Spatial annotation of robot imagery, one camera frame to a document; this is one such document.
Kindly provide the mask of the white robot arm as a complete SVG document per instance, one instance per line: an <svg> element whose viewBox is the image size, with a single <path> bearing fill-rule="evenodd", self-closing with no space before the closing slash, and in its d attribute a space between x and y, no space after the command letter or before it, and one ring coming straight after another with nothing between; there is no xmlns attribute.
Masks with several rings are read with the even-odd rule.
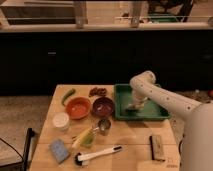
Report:
<svg viewBox="0 0 213 171"><path fill-rule="evenodd" d="M180 171L213 171L213 103L201 103L155 85L156 76L145 71L130 79L133 104L146 98L185 122Z"/></svg>

